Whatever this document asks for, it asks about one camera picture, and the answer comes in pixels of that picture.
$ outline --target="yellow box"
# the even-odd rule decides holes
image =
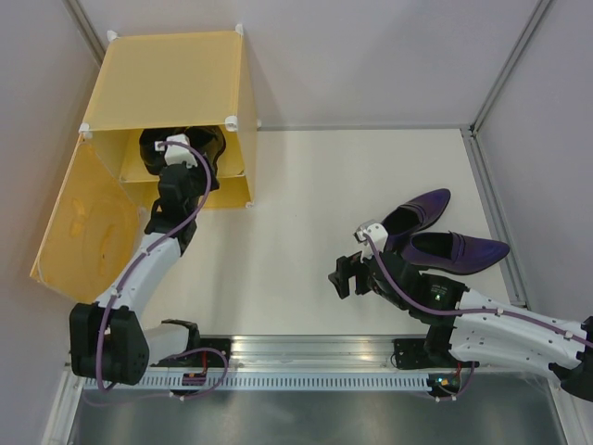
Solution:
[[[139,214],[158,197],[158,177],[140,158],[142,130],[206,125],[218,125],[227,143],[218,160],[221,188],[206,208],[248,207],[257,115],[243,36],[194,32],[113,41],[31,277],[93,301],[132,256],[144,229]]]

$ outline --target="shoe insole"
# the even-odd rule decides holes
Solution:
[[[390,235],[398,235],[420,224],[416,213],[412,210],[398,207],[383,221],[383,227]]]
[[[420,234],[412,238],[412,245],[424,253],[450,260],[451,250],[453,249],[453,235]]]

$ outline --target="cabinet door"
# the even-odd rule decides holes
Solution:
[[[77,301],[108,288],[132,256],[138,210],[118,180],[82,142],[57,197],[31,277]]]

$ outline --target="white wall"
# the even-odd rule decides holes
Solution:
[[[554,4],[481,136],[529,301],[579,321],[593,315],[592,17],[590,0]]]
[[[60,0],[0,14],[0,443],[39,443],[72,306],[29,279],[97,66]]]
[[[245,25],[266,127],[472,121],[536,0],[80,0],[97,33]]]

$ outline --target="purple shoe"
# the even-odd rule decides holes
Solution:
[[[450,199],[451,192],[446,188],[439,188],[415,197],[389,213],[383,220],[383,227],[389,234],[385,251],[396,250],[411,234],[436,223]]]
[[[421,269],[470,275],[496,264],[510,251],[511,248],[500,241],[449,232],[414,235],[399,253],[405,261]]]

